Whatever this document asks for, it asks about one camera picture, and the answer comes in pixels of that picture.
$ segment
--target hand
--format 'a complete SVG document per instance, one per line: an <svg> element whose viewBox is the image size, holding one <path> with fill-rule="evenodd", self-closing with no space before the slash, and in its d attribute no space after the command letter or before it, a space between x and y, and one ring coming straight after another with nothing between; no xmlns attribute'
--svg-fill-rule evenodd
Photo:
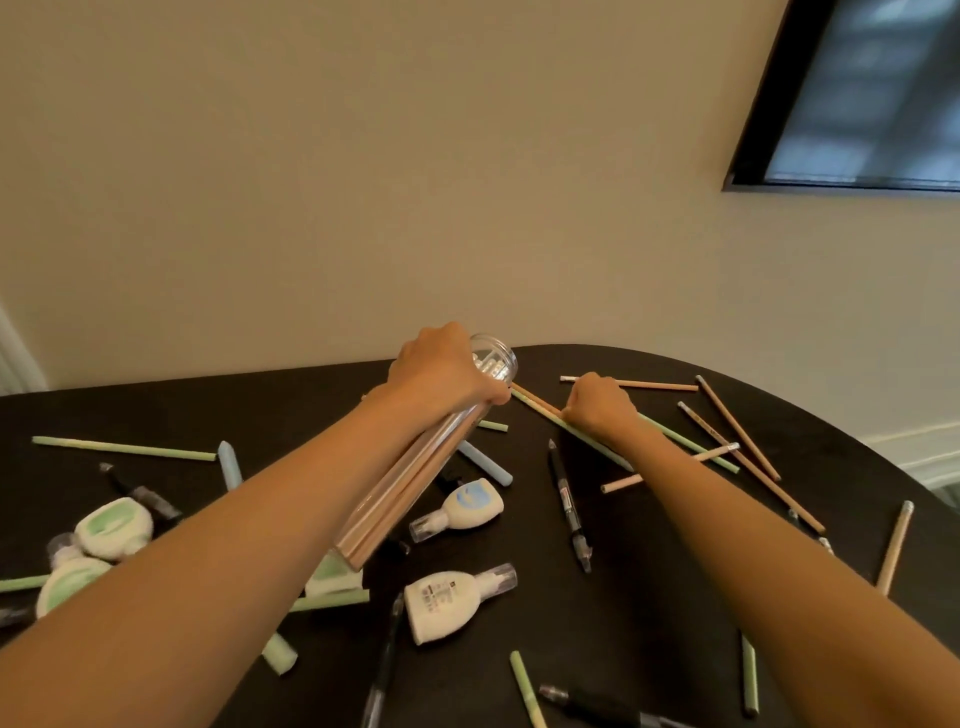
<svg viewBox="0 0 960 728"><path fill-rule="evenodd" d="M617 449L631 433L643 428L630 397L609 376L595 372L573 383L564 419L597 440Z"/></svg>
<svg viewBox="0 0 960 728"><path fill-rule="evenodd" d="M425 401L441 405L443 414L510 399L506 384L481 374L473 364L469 334L456 322L423 328L416 339L404 344L390 365L387 385L417 390Z"/></svg>

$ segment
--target forearm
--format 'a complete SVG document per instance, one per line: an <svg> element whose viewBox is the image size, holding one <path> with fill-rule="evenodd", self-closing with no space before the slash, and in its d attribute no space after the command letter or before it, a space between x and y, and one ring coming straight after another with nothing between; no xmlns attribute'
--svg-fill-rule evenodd
<svg viewBox="0 0 960 728"><path fill-rule="evenodd" d="M652 429L638 426L616 447L810 725L955 720L960 662L900 608Z"/></svg>
<svg viewBox="0 0 960 728"><path fill-rule="evenodd" d="M0 651L10 725L209 724L427 406L368 398L27 630Z"/></svg>

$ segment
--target container lid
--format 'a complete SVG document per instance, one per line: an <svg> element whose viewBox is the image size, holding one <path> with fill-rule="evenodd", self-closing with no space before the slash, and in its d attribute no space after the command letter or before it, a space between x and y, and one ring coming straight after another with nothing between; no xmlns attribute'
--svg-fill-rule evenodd
<svg viewBox="0 0 960 728"><path fill-rule="evenodd" d="M477 589L480 590L480 601L491 596L502 595L516 586L516 569L513 564L501 564L489 571L474 574Z"/></svg>
<svg viewBox="0 0 960 728"><path fill-rule="evenodd" d="M436 536L449 526L450 517L446 514L445 510L441 509L433 513L428 513L426 516L413 521L410 524L410 536L413 538L415 544L419 544L431 536Z"/></svg>

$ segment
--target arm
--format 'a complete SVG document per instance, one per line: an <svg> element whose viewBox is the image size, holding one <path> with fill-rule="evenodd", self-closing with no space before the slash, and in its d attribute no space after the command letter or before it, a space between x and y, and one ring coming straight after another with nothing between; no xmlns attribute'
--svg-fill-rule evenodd
<svg viewBox="0 0 960 728"><path fill-rule="evenodd" d="M509 397L459 325L425 329L343 420L0 650L4 724L209 725L404 448L449 412Z"/></svg>
<svg viewBox="0 0 960 728"><path fill-rule="evenodd" d="M643 473L809 725L956 724L960 660L814 540L667 442L612 379L581 377L564 417Z"/></svg>

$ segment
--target television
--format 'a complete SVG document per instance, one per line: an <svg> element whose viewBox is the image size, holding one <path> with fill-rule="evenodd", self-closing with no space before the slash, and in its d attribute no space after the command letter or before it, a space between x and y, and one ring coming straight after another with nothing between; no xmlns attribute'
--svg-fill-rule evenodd
<svg viewBox="0 0 960 728"><path fill-rule="evenodd" d="M725 188L960 192L960 0L792 0Z"/></svg>

